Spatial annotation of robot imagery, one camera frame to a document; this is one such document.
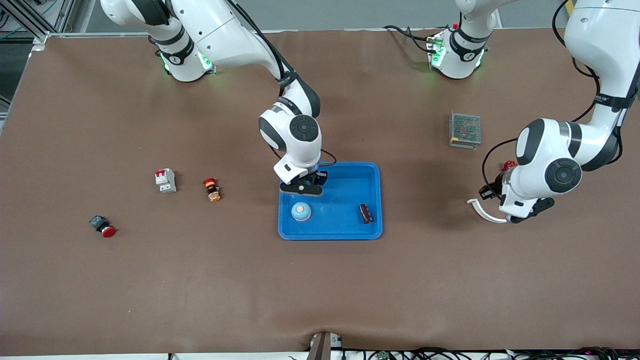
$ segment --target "white curved object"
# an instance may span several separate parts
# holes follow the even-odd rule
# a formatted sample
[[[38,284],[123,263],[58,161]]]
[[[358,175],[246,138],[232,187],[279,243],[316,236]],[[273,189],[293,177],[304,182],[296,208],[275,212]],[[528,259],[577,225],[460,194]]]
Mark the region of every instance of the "white curved object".
[[[474,207],[474,210],[476,211],[476,213],[478,213],[478,215],[480,215],[483,219],[490,221],[490,222],[495,222],[496,224],[503,224],[505,222],[507,222],[507,220],[503,219],[503,218],[495,218],[489,214],[487,214],[487,212],[482,208],[482,205],[480,205],[480,202],[478,201],[478,199],[470,199],[467,201],[467,204],[471,204]]]

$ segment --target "red object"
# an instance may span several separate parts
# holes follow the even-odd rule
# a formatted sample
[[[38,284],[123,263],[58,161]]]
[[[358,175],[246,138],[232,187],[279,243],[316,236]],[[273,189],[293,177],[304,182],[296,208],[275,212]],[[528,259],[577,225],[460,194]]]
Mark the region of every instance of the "red object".
[[[509,170],[510,168],[515,167],[515,166],[517,166],[517,165],[518,165],[518,164],[517,164],[515,161],[513,161],[513,160],[506,161],[506,162],[502,165],[502,171],[507,171],[507,170]]]
[[[115,233],[116,233],[116,229],[113,226],[107,226],[102,230],[102,237],[110,238],[113,235],[115,235]]]

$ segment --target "light blue round object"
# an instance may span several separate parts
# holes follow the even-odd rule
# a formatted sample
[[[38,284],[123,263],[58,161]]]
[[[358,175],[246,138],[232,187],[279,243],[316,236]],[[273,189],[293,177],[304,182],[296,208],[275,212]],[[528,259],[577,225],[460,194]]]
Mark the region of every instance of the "light blue round object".
[[[306,221],[311,217],[311,207],[306,202],[297,202],[291,208],[291,216],[296,221]]]

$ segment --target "yellow strip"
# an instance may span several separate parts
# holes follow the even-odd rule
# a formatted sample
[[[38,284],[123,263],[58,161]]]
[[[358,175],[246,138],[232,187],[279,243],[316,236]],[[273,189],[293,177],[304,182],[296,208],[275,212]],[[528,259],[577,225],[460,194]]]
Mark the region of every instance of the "yellow strip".
[[[566,12],[571,16],[571,13],[573,12],[573,0],[567,1],[564,6],[566,7]]]

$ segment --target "metal rack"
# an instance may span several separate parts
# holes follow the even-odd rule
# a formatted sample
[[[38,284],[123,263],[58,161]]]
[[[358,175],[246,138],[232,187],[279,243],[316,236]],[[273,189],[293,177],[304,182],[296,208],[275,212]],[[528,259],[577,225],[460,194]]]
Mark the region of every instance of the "metal rack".
[[[21,31],[0,31],[0,38],[5,42],[30,42],[34,38],[43,42],[47,33],[64,32],[76,0],[53,1],[51,13],[43,15],[28,0],[0,0],[3,10],[22,27]]]

